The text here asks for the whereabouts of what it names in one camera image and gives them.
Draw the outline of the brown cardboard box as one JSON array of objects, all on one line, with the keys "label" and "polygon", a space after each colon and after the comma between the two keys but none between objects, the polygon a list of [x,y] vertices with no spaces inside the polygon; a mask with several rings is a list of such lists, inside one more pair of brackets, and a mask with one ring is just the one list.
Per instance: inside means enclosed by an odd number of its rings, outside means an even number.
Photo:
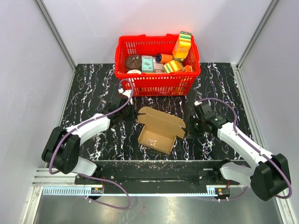
[{"label": "brown cardboard box", "polygon": [[[170,155],[177,137],[184,138],[185,122],[179,117],[148,106],[142,107],[138,113],[137,122],[143,125],[138,143]],[[156,147],[149,146],[147,138],[157,140]]]}]

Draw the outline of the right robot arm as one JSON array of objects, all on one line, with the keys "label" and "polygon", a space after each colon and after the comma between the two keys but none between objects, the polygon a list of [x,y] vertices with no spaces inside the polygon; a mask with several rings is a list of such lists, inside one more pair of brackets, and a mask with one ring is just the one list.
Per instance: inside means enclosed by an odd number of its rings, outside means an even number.
[{"label": "right robot arm", "polygon": [[200,138],[210,133],[233,148],[247,163],[247,166],[223,160],[212,168],[209,177],[219,185],[227,181],[240,183],[253,190],[255,195],[268,201],[285,189],[292,193],[287,158],[274,155],[246,136],[236,126],[236,117],[217,114],[208,102],[196,101],[194,114],[189,117],[189,138]]}]

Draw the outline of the small clear plastic bag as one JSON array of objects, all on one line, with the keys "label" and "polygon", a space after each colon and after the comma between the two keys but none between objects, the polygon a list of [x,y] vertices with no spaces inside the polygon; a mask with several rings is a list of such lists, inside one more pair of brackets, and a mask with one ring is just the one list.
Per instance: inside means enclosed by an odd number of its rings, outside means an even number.
[{"label": "small clear plastic bag", "polygon": [[147,144],[151,147],[156,147],[157,140],[147,138]]}]

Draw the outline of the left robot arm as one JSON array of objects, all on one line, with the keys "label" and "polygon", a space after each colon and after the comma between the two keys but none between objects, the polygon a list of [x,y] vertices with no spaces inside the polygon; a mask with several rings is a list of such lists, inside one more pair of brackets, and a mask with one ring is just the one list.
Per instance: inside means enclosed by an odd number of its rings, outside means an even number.
[{"label": "left robot arm", "polygon": [[99,183],[101,173],[97,170],[97,165],[79,156],[80,147],[93,136],[112,128],[133,114],[130,91],[125,91],[116,95],[102,112],[91,118],[68,128],[55,127],[42,153],[42,160],[49,164],[49,173],[83,174],[90,184]]}]

